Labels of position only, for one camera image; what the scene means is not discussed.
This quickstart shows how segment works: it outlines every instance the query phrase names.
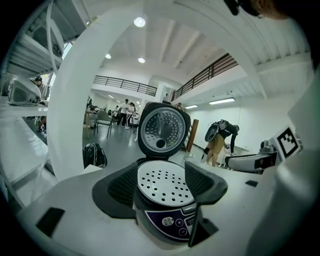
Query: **fluorescent light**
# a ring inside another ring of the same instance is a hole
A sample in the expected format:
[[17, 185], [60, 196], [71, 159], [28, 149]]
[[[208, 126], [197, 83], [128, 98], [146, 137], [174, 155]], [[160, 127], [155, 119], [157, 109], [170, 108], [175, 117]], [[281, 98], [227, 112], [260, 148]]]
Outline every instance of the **fluorescent light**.
[[192, 105], [192, 106], [186, 106], [185, 109], [193, 109], [193, 108], [197, 108], [198, 105]]
[[138, 17], [136, 18], [134, 21], [133, 21], [134, 25], [136, 25], [138, 28], [142, 28], [146, 25], [146, 21], [141, 18], [141, 17]]
[[226, 102], [234, 102], [235, 98], [225, 98], [221, 100], [211, 101], [209, 102], [210, 105], [220, 104], [220, 103], [226, 103]]

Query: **perforated steam plate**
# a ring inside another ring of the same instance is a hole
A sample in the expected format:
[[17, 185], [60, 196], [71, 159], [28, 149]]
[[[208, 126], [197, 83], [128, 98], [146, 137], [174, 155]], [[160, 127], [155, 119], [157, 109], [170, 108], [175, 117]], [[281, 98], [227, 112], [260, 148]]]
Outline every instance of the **perforated steam plate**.
[[138, 168], [138, 187], [151, 201], [182, 207], [194, 198], [185, 181], [185, 169], [168, 161], [148, 161]]
[[160, 107], [145, 117], [140, 129], [142, 142], [149, 150], [166, 153], [181, 143], [186, 123], [176, 109]]

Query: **black shirt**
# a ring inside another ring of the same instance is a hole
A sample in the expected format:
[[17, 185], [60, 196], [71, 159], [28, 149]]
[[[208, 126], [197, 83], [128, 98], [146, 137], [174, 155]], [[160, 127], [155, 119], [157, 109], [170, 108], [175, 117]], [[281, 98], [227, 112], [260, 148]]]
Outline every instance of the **black shirt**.
[[238, 135], [237, 127], [235, 125], [232, 125], [231, 123], [228, 123], [225, 129], [219, 130], [219, 134], [223, 137], [223, 139], [232, 135], [231, 142], [230, 142], [230, 149], [231, 149], [231, 153], [233, 153], [235, 148], [235, 140]]

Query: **black backpack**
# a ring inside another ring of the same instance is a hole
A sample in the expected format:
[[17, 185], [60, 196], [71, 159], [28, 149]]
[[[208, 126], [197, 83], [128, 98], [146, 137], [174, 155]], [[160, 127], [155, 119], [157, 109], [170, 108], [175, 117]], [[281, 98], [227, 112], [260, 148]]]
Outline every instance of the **black backpack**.
[[104, 150], [98, 143], [89, 143], [82, 149], [83, 165], [86, 168], [88, 165], [105, 168], [108, 164]]

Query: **control panel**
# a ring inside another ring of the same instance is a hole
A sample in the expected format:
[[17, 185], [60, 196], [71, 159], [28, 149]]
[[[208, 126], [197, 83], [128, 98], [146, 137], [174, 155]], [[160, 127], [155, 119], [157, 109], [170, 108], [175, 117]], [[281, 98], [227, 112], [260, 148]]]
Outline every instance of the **control panel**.
[[144, 211], [151, 224], [166, 237], [186, 243], [189, 240], [195, 213], [184, 214], [181, 209]]

